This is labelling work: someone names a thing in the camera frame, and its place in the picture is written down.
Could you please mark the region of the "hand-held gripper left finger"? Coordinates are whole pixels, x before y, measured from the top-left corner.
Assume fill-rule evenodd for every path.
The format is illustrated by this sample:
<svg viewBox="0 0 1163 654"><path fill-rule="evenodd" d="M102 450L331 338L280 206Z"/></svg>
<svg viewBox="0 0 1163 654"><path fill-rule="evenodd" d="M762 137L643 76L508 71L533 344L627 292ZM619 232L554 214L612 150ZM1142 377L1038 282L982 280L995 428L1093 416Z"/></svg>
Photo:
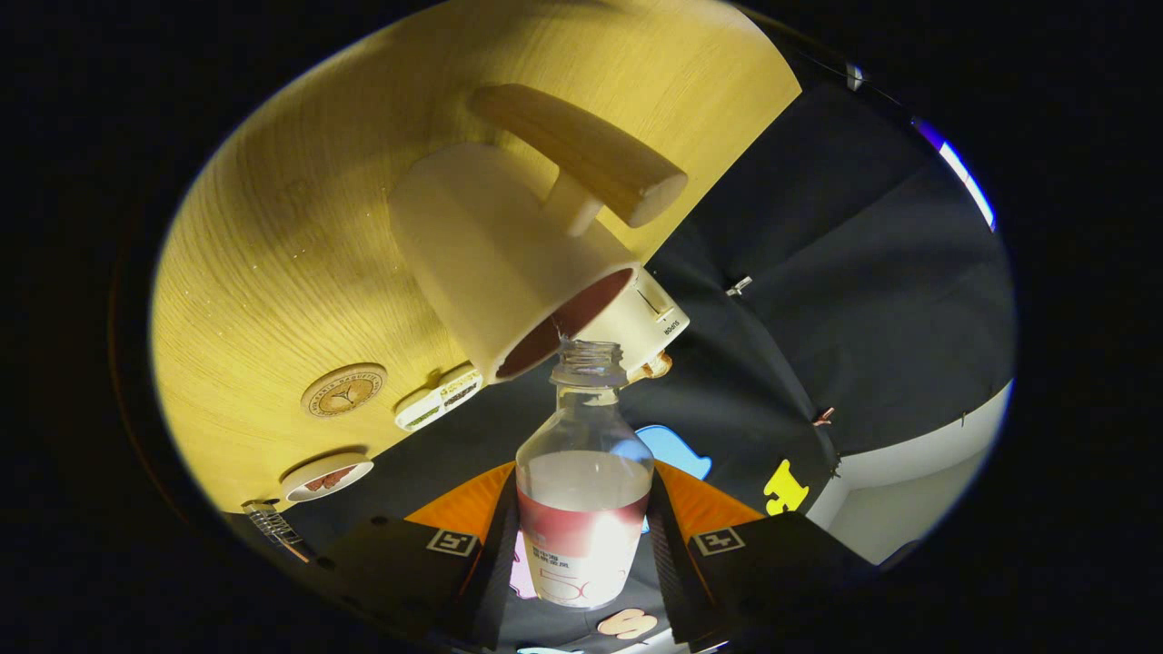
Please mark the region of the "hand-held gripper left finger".
<svg viewBox="0 0 1163 654"><path fill-rule="evenodd" d="M323 548L317 590L431 653L494 653L518 539L514 463L404 519L373 516Z"/></svg>

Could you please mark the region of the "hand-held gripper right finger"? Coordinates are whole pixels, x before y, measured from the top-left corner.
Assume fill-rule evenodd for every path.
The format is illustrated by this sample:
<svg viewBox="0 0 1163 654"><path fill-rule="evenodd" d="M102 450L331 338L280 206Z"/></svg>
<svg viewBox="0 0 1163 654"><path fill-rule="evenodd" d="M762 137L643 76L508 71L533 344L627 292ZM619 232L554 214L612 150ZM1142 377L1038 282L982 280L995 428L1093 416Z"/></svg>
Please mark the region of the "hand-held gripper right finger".
<svg viewBox="0 0 1163 654"><path fill-rule="evenodd" d="M672 637L693 653L801 649L878 574L809 518L759 514L664 462L648 521Z"/></svg>

